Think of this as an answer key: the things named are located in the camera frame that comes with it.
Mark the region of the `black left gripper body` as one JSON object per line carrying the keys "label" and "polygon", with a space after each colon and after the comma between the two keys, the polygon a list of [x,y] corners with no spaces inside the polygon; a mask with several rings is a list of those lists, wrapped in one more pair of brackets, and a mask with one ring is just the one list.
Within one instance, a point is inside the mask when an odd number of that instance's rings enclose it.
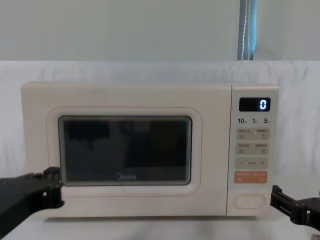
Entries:
{"label": "black left gripper body", "polygon": [[0,179],[0,219],[23,221],[46,209],[44,172]]}

